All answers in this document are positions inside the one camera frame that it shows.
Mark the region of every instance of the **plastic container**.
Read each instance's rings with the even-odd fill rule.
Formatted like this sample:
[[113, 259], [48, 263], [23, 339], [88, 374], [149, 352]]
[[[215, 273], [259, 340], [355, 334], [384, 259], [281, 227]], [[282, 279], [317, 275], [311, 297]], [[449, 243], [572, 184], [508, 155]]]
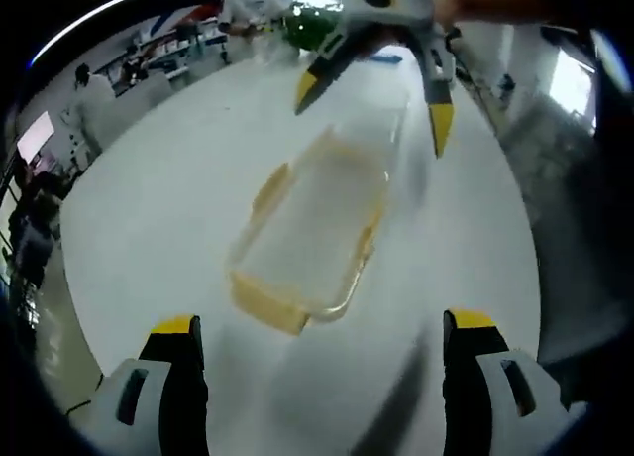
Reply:
[[270, 176], [229, 257], [246, 313], [294, 335], [344, 315], [385, 212], [404, 104], [329, 127]]

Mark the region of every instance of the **floor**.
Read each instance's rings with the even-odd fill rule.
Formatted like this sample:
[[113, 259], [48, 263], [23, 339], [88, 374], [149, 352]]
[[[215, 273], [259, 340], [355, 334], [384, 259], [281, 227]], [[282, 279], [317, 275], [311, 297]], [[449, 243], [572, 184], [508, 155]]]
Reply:
[[[466, 87], [507, 153], [533, 226], [543, 287], [540, 360], [561, 362], [599, 345], [622, 323], [623, 304], [603, 285], [602, 263], [568, 201], [565, 180], [591, 150], [593, 86], [582, 74], [561, 79], [571, 64], [580, 66], [547, 44], [537, 27], [471, 24], [463, 33], [458, 54], [473, 80]], [[516, 82], [510, 97], [498, 87], [505, 72]], [[38, 311], [37, 363], [66, 412], [90, 398], [101, 372], [74, 314], [61, 247], [48, 265]]]

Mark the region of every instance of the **white table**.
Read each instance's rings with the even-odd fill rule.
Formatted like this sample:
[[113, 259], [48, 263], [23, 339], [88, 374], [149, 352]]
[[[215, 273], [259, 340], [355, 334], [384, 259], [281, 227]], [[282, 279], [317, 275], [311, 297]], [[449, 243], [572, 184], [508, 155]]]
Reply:
[[[399, 66], [355, 64], [300, 117], [300, 67], [225, 68], [130, 128], [62, 208], [70, 292], [104, 374], [161, 319], [201, 316], [213, 454], [346, 454], [414, 351], [422, 397], [402, 453], [441, 454], [442, 312], [453, 305], [488, 312], [511, 347], [537, 354], [537, 263], [511, 170], [458, 86], [452, 138], [433, 159], [422, 83], [400, 52]], [[352, 113], [342, 97], [353, 86], [377, 104], [412, 91], [390, 212], [348, 313], [292, 338], [233, 306], [224, 260], [268, 175]]]

